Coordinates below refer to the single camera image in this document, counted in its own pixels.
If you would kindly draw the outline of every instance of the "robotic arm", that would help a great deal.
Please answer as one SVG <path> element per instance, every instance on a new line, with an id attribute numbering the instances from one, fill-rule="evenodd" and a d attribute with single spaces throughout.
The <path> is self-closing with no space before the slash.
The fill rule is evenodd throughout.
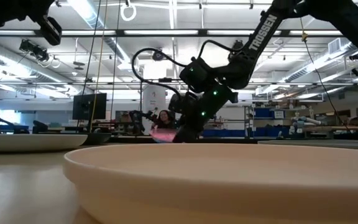
<path id="1" fill-rule="evenodd" d="M 59 45 L 62 28 L 54 18 L 48 17 L 48 9 L 54 2 L 55 0 L 0 0 L 0 27 L 7 21 L 23 21 L 29 16 L 40 25 L 40 33 L 50 45 Z"/>
<path id="2" fill-rule="evenodd" d="M 180 74 L 180 78 L 195 93 L 174 95 L 169 109 L 181 113 L 183 125 L 173 142 L 188 142 L 197 137 L 203 126 L 227 102 L 237 103 L 237 93 L 248 85 L 258 58 L 281 22 L 288 18 L 311 15 L 330 22 L 358 47 L 358 6 L 351 0 L 274 0 L 272 6 L 261 13 L 260 23 L 249 41 L 241 49 L 232 49 L 234 55 L 229 64 L 211 68 L 200 57 L 192 58 Z"/>

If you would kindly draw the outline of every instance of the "woman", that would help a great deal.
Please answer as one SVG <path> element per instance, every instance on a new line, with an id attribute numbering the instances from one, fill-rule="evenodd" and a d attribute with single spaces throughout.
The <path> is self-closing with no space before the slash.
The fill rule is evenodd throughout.
<path id="1" fill-rule="evenodd" d="M 152 128 L 175 129 L 175 118 L 172 118 L 167 110 L 162 110 Z"/>

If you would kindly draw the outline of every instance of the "dark hair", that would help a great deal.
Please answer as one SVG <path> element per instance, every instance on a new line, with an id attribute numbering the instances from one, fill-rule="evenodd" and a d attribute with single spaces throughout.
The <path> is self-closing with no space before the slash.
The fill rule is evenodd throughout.
<path id="1" fill-rule="evenodd" d="M 175 120 L 175 118 L 173 118 L 172 114 L 171 114 L 168 110 L 162 110 L 162 111 L 160 111 L 160 113 L 158 114 L 158 121 L 159 121 L 159 122 L 162 122 L 162 120 L 161 120 L 161 113 L 162 113 L 162 112 L 166 112 L 166 114 L 168 115 L 168 120 L 169 120 L 170 122 L 172 122 L 172 121 Z"/>

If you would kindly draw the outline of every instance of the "computer monitor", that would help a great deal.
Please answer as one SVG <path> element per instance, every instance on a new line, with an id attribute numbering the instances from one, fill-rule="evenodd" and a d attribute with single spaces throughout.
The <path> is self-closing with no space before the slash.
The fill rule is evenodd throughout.
<path id="1" fill-rule="evenodd" d="M 74 96 L 73 119 L 88 120 L 92 119 L 95 94 Z M 96 106 L 93 119 L 106 119 L 107 94 L 96 94 Z"/>

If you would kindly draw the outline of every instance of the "white pillar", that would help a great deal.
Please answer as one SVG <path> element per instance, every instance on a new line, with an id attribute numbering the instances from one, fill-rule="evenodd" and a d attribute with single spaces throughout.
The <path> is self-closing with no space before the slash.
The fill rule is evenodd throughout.
<path id="1" fill-rule="evenodd" d="M 144 66 L 143 77 L 145 79 L 157 79 L 167 76 L 167 68 L 159 62 L 149 63 Z M 156 85 L 146 85 L 143 89 L 143 104 L 142 110 L 144 113 L 154 111 L 157 108 L 156 114 L 168 108 L 165 102 L 166 89 Z M 149 134 L 152 127 L 152 122 L 143 118 L 143 126 L 145 128 L 144 134 Z"/>

